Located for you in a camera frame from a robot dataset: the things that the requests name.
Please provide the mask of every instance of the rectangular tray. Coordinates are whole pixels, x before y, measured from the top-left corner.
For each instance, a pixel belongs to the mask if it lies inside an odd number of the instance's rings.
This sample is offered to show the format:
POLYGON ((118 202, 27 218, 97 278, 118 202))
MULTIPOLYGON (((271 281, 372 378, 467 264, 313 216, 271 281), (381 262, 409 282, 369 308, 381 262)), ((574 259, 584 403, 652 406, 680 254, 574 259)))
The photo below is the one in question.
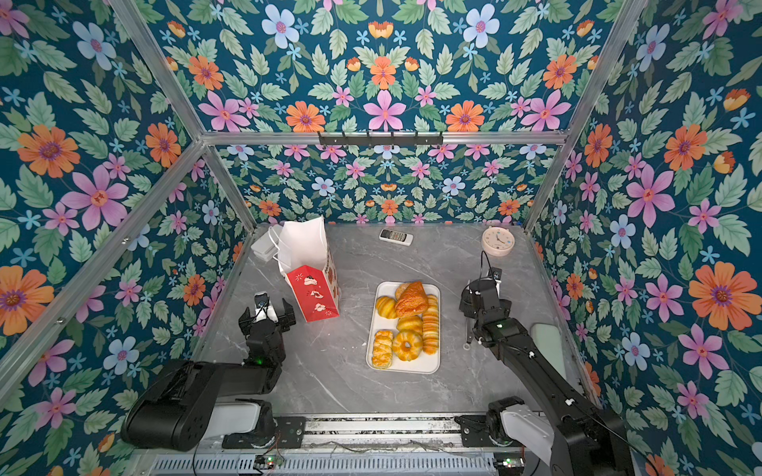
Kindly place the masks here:
POLYGON ((439 369, 440 352, 442 350, 442 305, 439 288, 433 284, 424 284, 424 291, 426 294, 433 294, 437 297, 437 312, 439 313, 439 347, 437 348, 437 352, 434 355, 429 355, 421 351, 421 355, 419 355, 416 360, 412 360, 410 362, 400 360, 397 356, 392 355, 392 366, 390 366, 388 369, 379 369, 374 367, 372 364, 373 340, 376 337, 376 332, 388 330, 393 331, 394 335, 397 335, 399 332, 397 331, 398 319, 387 319, 381 317, 381 315, 379 315, 378 311, 376 310, 376 301, 381 296, 394 297, 394 291, 396 291, 397 287, 401 284, 402 283, 397 283, 394 281, 384 281, 383 283, 379 284, 379 287, 376 288, 376 298, 373 300, 373 318, 370 321, 370 336, 368 337, 368 350, 365 355, 365 362, 371 369, 374 370, 390 370, 392 372, 410 373, 434 373, 439 369))

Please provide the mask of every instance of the marble tabletop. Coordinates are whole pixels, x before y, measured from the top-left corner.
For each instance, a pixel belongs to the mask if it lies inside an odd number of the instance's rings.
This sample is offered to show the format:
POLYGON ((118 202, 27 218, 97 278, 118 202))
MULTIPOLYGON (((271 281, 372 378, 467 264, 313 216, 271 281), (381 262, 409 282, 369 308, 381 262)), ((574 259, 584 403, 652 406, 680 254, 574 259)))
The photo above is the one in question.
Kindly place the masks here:
MULTIPOLYGON (((402 413, 486 411, 508 396, 536 402, 516 377, 476 342, 464 350, 466 318, 458 311, 463 287, 479 275, 481 235, 485 226, 397 225, 414 235, 411 246, 380 241, 382 227, 327 225, 326 234, 336 264, 341 316, 307 323, 293 293, 278 272, 277 262, 264 263, 248 255, 223 320, 208 337, 201 359, 238 363, 247 354, 238 318, 254 295, 267 292, 278 311, 281 298, 294 304, 296 326, 283 335, 287 357, 275 389, 262 398, 276 414, 402 413), (441 360, 430 375, 371 369, 366 351, 376 287, 382 281, 422 280, 441 292, 441 360)), ((511 317, 527 329, 535 323, 557 325, 555 303, 541 280, 530 243, 522 228, 512 252, 491 257, 503 269, 501 297, 513 302, 511 317)), ((577 368, 565 343, 567 380, 578 382, 577 368)))

